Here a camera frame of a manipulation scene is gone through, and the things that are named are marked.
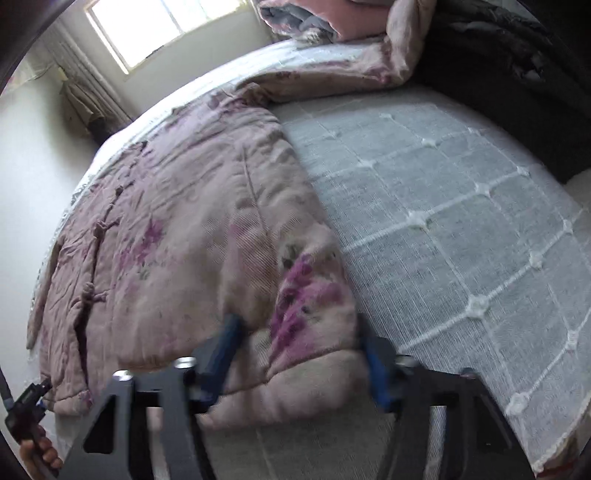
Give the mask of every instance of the human hand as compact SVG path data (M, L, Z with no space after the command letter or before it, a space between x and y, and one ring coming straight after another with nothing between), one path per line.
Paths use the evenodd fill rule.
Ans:
M51 440L45 436L45 430L40 425L39 428L39 436L41 439L39 440L39 448L43 452L43 461L50 465L52 468L59 470L63 466L63 462L57 456L57 451L53 448L51 444ZM33 480L45 480L43 474L39 471L35 462L33 461L33 453L35 452L35 443L32 440L23 440L21 442L21 449L20 455L23 463L25 464L25 468L31 475Z

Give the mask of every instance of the curtain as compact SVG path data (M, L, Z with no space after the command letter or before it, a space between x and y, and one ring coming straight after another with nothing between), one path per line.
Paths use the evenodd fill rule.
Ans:
M38 79L53 65L53 59L49 57L47 53L39 48L38 44L35 43L31 50L27 52L25 57L18 64L17 69L14 71L6 88L2 91L3 95L12 92L24 83L30 80Z
M66 74L67 85L92 98L104 116L106 129L113 134L127 127L134 118L121 106L121 99L100 71L78 47L60 19L41 36L40 43Z

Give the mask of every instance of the white wall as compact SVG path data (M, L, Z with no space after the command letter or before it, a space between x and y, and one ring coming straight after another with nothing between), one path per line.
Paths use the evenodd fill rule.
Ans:
M60 86L54 67L0 96L0 365L13 395L30 383L31 372L38 377L25 348L33 288L61 214L97 150L66 126ZM4 417L0 403L8 440Z
M90 24L84 12L87 3L78 0L61 19L131 115L145 112L186 83L271 42L253 10L242 7L164 46L126 75Z

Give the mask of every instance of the pink floral blanket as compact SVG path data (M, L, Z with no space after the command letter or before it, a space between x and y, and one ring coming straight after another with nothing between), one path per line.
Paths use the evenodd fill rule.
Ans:
M206 427L310 416L365 388L337 238L265 105L401 85L433 10L397 0L361 58L211 92L110 162L68 218L28 325L56 413L87 412L117 369L187 355L229 312L251 334Z

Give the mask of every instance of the wrinkled fabric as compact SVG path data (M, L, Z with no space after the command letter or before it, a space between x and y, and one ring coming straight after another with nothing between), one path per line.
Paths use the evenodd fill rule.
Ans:
M591 167L590 76L539 23L442 0L416 78L503 127L559 182Z
M56 413L87 412L117 369L188 355L226 313L251 335L206 427L311 416L365 388L337 238L263 107L401 85L433 9L399 0L388 37L359 60L211 92L111 161L68 218L28 326Z
M333 41L385 33L390 10L350 0L263 0L258 9L261 18L278 33L299 35L316 27Z

